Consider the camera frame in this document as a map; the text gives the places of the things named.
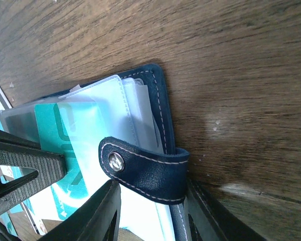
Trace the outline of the teal VIP card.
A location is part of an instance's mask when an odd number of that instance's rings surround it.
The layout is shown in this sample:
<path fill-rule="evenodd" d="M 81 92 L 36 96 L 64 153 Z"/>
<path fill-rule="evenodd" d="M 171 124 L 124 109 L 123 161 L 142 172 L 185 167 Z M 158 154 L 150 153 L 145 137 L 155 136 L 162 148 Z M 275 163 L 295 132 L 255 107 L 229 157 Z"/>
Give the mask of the teal VIP card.
<path fill-rule="evenodd" d="M 41 148 L 64 155 L 66 175 L 51 185 L 60 220 L 66 220 L 106 181 L 98 161 L 105 125 L 95 102 L 60 102 L 34 107 Z"/>

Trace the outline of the blue card holder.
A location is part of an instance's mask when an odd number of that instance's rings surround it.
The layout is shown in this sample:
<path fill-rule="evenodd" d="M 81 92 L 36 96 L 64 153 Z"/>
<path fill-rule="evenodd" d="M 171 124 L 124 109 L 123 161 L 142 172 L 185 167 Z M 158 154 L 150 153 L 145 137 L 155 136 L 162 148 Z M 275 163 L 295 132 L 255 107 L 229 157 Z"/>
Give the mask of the blue card holder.
<path fill-rule="evenodd" d="M 183 207 L 189 153 L 175 146 L 163 70 L 144 65 L 1 111 L 1 125 L 40 145 L 34 107 L 60 102 L 100 107 L 106 130 L 98 161 L 107 178 L 102 185 L 113 180 L 120 186 L 119 229 L 142 240 L 189 240 Z M 32 206 L 58 217 L 50 187 L 35 195 Z"/>

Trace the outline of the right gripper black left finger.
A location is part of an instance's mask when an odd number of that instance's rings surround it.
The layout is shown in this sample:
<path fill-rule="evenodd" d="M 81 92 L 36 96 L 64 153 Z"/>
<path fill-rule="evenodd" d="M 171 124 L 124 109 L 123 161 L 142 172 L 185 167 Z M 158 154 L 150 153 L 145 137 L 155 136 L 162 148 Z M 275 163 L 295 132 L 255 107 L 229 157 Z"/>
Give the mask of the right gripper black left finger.
<path fill-rule="evenodd" d="M 40 240 L 117 240 L 120 208 L 119 183 L 108 180 L 69 218 Z"/>

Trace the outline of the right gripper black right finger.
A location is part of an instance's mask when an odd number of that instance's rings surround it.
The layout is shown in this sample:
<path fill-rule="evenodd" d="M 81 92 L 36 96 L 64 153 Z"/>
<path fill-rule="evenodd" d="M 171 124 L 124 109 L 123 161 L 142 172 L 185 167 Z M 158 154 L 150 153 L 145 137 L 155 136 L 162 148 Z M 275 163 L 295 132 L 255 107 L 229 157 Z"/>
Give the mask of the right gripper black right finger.
<path fill-rule="evenodd" d="M 191 240 L 265 240 L 234 216 L 198 181 L 187 180 L 187 218 Z"/>

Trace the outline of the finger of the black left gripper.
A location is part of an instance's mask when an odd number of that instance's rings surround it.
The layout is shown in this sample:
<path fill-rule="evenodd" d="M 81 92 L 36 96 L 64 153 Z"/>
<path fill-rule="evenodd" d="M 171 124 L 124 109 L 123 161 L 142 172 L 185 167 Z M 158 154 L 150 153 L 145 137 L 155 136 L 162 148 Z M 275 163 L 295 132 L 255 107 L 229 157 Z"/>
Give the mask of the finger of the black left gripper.
<path fill-rule="evenodd" d="M 32 171 L 2 184 L 0 215 L 65 176 L 65 157 L 43 151 L 38 143 L 0 130 L 0 166 L 27 168 Z"/>

